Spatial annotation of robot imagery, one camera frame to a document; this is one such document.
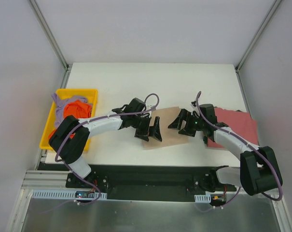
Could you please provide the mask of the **beige t shirt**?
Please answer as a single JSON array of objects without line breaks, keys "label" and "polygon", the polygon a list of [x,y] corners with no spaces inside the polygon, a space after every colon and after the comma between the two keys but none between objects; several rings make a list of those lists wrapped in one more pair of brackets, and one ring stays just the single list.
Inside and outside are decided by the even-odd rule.
[{"label": "beige t shirt", "polygon": [[151,125],[154,123],[156,116],[160,117],[160,133],[162,136],[162,142],[149,138],[149,141],[142,141],[144,149],[158,149],[161,147],[182,145],[189,143],[187,136],[178,134],[177,130],[168,129],[168,126],[176,119],[181,109],[179,107],[169,107],[164,109],[158,109],[151,113]]}]

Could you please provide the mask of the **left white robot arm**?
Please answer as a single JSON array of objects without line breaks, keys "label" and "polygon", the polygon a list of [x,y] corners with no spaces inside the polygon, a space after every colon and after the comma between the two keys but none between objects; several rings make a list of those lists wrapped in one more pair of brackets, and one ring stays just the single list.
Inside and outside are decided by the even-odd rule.
[{"label": "left white robot arm", "polygon": [[68,165],[70,171],[77,175],[77,183],[82,188],[88,188],[93,184],[91,167],[83,159],[82,153],[89,138],[124,128],[134,128],[134,137],[146,142],[153,138],[162,142],[160,132],[160,117],[154,118],[151,126],[151,111],[146,109],[146,104],[138,98],[131,100],[129,104],[121,108],[112,109],[105,116],[81,118],[67,116],[55,130],[49,139],[49,145],[56,152],[57,161]]}]

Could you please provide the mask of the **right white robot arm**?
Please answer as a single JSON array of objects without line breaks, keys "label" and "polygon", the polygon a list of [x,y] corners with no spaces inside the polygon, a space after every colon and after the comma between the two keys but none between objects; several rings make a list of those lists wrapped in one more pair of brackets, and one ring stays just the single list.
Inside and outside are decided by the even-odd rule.
[{"label": "right white robot arm", "polygon": [[227,124],[218,122],[212,104],[197,106],[192,112],[181,109],[176,119],[168,126],[179,134],[194,137],[203,132],[205,139],[223,146],[240,162],[240,167],[228,165],[212,168],[199,185],[202,189],[215,192],[225,185],[241,187],[250,195],[263,194],[278,189],[283,195],[283,179],[274,150],[269,146],[258,146],[236,134]]}]

